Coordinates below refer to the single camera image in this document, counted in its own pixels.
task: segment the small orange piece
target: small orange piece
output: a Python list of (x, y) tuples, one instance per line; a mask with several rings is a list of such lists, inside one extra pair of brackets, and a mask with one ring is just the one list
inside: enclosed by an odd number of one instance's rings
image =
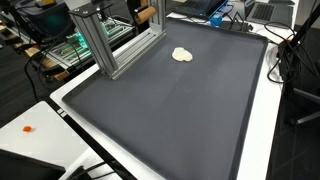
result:
[(30, 126), (25, 126), (22, 131), (24, 132), (30, 132), (32, 130), (32, 128)]

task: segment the floor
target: floor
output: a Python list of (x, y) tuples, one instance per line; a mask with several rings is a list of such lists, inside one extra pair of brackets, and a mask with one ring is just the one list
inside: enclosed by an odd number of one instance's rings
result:
[[(312, 0), (300, 1), (297, 25), (301, 25), (308, 17), (312, 3)], [(170, 10), (176, 4), (169, 0), (167, 9)], [(118, 12), (123, 11), (123, 7), (124, 4), (115, 4), (113, 13), (119, 14)], [(308, 33), (305, 48), (315, 61), (320, 59), (318, 52), (319, 20), (313, 27)], [(23, 71), (26, 61), (24, 56), (16, 54), (10, 47), (5, 46), (0, 49), (0, 128), (36, 103)], [(63, 82), (46, 84), (50, 87), (47, 90), (40, 85), (37, 73), (31, 67), (29, 67), (29, 72), (42, 100), (49, 101), (49, 94), (63, 85)], [(320, 79), (313, 77), (307, 71), (303, 71), (302, 77), (295, 83), (295, 86), (320, 95)], [(290, 119), (298, 119), (319, 110), (319, 105), (298, 95), (283, 96), (267, 180), (320, 180), (320, 119), (297, 127), (290, 127), (286, 124), (286, 121)]]

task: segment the black mat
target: black mat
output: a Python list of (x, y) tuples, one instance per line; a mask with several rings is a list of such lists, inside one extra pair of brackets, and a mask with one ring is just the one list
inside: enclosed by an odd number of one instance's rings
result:
[[(176, 21), (117, 81), (94, 74), (64, 101), (167, 179), (235, 179), (267, 40)], [(193, 54), (171, 58), (175, 47)]]

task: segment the desk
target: desk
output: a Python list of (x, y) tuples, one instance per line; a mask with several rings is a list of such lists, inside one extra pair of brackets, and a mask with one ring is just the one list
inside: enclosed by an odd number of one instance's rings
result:
[[(293, 19), (296, 17), (298, 0), (296, 0), (295, 3)], [(256, 29), (262, 28), (261, 25), (257, 24), (254, 24), (254, 27), (256, 27)], [(256, 95), (252, 106), (238, 172), (237, 179), (239, 180), (260, 180), (265, 179), (266, 177), (281, 97), (281, 86), (271, 83), (266, 76), (270, 67), (275, 63), (276, 53), (277, 49), (275, 46), (269, 45), (262, 64)], [(69, 91), (71, 91), (78, 84), (83, 82), (98, 70), (99, 69), (97, 65), (92, 66), (74, 80), (70, 81), (52, 93), (50, 96), (51, 99), (53, 99), (62, 109), (64, 109), (80, 126), (82, 126), (93, 138), (95, 138), (136, 178), (147, 180), (163, 179), (163, 177), (155, 173), (100, 130), (88, 123), (84, 118), (79, 116), (62, 101), (62, 97), (64, 95), (66, 95)]]
[[(26, 125), (34, 130), (23, 132)], [(103, 161), (45, 102), (39, 102), (0, 129), (0, 148), (64, 167), (66, 173), (60, 180), (69, 177), (81, 165), (86, 169)], [(97, 177), (112, 171), (104, 165), (89, 175)], [(104, 179), (121, 178), (112, 174)]]

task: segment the computer monitor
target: computer monitor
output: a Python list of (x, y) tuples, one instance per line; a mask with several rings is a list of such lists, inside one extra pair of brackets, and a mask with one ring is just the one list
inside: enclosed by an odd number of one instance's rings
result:
[(61, 166), (0, 149), (1, 180), (57, 180), (64, 173)]

